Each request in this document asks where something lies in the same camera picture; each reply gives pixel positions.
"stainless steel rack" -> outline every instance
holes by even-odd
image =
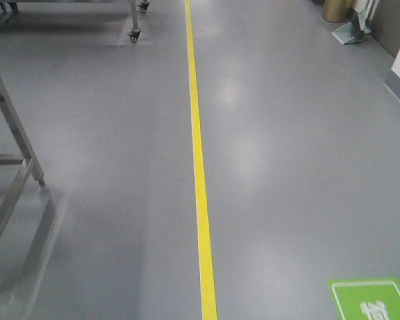
[[[12,14],[18,12],[18,3],[130,3],[133,27],[127,35],[130,37],[132,42],[137,42],[138,37],[141,34],[141,28],[138,24],[136,0],[18,0],[12,2],[0,0],[0,7],[3,10],[3,14],[0,16],[0,25],[6,22]],[[142,0],[138,5],[142,13],[147,12],[149,3],[149,0]],[[8,4],[10,8],[9,12],[7,11],[6,4]]]
[[[0,110],[21,152],[21,154],[18,155],[0,155],[0,165],[19,165],[19,170],[13,180],[12,186],[6,193],[6,196],[0,205],[1,238],[29,176],[32,175],[34,180],[39,182],[40,186],[44,186],[45,182],[43,180],[44,174],[39,161],[1,78]]]

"gray epoxy floor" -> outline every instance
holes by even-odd
[[[49,188],[30,180],[0,243],[0,319],[200,319],[184,7],[157,3],[136,45],[127,6],[69,7],[0,29]]]
[[[328,280],[400,279],[393,60],[309,0],[192,4],[220,319],[337,319]],[[136,45],[124,5],[20,7],[0,72],[48,190],[0,243],[0,319],[200,319],[183,1]]]
[[[194,1],[221,319],[338,319],[329,280],[400,280],[392,58],[311,1]]]

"metal leg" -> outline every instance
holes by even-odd
[[[131,11],[132,11],[132,20],[133,20],[133,28],[128,36],[130,36],[132,42],[137,42],[138,37],[141,34],[141,29],[138,26],[138,15],[136,11],[136,0],[131,0]]]
[[[12,134],[21,150],[22,156],[25,159],[34,160],[33,177],[34,180],[38,181],[40,185],[44,185],[44,173],[40,167],[39,161],[35,156],[33,147],[31,146],[27,134],[19,120],[18,114],[12,104],[12,101],[7,93],[5,85],[3,84],[0,77],[0,110],[6,119],[6,122],[12,131]]]

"gold trash can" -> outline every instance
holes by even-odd
[[[325,0],[323,19],[328,22],[344,22],[353,0]]]

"white pictogram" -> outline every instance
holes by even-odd
[[[360,308],[361,312],[367,316],[367,320],[390,320],[387,307],[382,301],[376,301],[376,303],[362,302]]]

